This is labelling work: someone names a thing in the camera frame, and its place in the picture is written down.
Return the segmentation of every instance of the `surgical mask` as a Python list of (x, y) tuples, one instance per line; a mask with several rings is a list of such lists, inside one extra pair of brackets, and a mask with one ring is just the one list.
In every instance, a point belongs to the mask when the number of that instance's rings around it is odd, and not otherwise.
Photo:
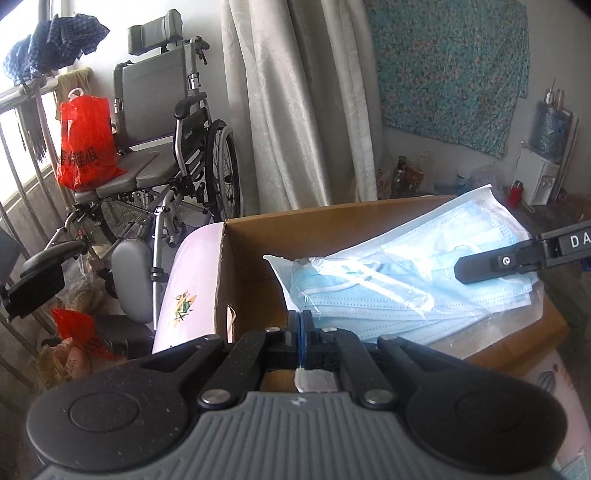
[(464, 285), (453, 272), (460, 257), (526, 238), (490, 189), (478, 189), (353, 248), (297, 261), (288, 287), (282, 284), (318, 327), (346, 328), (362, 340), (390, 333), (430, 343), (531, 303), (535, 274)]

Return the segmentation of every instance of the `red plastic bag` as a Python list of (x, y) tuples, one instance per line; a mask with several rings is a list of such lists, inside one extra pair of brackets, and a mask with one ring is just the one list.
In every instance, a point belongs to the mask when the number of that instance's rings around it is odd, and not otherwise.
[(117, 152), (109, 102), (82, 95), (60, 105), (61, 157), (57, 181), (70, 190), (92, 190), (125, 173)]
[(96, 333), (96, 323), (93, 317), (74, 310), (52, 309), (51, 313), (62, 340), (71, 338), (74, 345), (82, 348), (90, 356), (98, 356), (108, 360), (116, 358)]

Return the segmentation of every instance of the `floral fabric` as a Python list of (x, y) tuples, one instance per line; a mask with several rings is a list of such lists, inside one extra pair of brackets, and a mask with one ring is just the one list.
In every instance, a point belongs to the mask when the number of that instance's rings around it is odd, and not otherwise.
[(385, 125), (503, 156), (530, 52), (517, 0), (365, 0)]

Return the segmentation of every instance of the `screw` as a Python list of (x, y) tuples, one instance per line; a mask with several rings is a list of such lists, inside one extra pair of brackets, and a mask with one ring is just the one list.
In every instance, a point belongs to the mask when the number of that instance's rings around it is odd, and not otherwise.
[(368, 390), (365, 392), (363, 398), (370, 405), (385, 406), (392, 403), (392, 400), (394, 400), (394, 394), (383, 388), (375, 388), (374, 390)]
[(230, 396), (228, 390), (224, 390), (223, 388), (212, 388), (211, 390), (203, 392), (201, 400), (208, 405), (221, 405), (230, 400)]

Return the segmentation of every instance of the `white plastic bag handle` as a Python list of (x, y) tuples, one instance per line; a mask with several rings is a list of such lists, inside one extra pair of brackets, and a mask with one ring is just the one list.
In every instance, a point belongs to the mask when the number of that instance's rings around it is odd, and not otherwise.
[(74, 98), (81, 97), (82, 95), (84, 95), (84, 90), (78, 87), (71, 90), (70, 93), (68, 93), (68, 98), (70, 100), (73, 100)]

